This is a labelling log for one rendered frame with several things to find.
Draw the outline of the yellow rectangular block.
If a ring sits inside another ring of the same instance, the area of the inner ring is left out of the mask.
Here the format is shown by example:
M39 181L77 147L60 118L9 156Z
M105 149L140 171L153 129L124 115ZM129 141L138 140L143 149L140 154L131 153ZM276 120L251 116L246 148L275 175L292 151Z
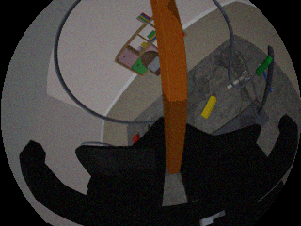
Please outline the yellow rectangular block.
M210 116L212 109L214 109L214 105L215 105L215 101L217 101L217 99L215 99L215 97L210 97L210 101L208 101L207 105L204 106L204 110L202 110L202 113L200 113L200 116L206 118L206 120L208 120L208 116Z

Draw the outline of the red rectangular block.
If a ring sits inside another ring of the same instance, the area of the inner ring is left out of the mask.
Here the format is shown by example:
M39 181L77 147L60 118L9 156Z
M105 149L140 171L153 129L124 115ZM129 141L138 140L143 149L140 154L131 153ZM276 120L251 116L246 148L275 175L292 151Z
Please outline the red rectangular block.
M139 135L136 135L135 137L133 137L133 143L136 143L137 140L140 140Z

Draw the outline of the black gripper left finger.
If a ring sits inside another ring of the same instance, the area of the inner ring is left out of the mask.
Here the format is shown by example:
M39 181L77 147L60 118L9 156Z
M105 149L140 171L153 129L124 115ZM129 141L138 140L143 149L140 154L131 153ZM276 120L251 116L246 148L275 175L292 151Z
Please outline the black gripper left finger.
M84 169L106 177L138 178L150 182L150 192L162 206L166 177L165 121L158 117L132 146L80 146L75 155Z

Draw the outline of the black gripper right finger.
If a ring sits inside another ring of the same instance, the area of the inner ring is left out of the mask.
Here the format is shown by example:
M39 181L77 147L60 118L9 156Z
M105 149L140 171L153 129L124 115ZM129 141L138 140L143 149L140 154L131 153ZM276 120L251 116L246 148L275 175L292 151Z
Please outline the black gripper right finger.
M260 125L253 124L214 136L186 123L180 174L187 202L199 200L198 193L211 177L219 158L257 142L260 132Z

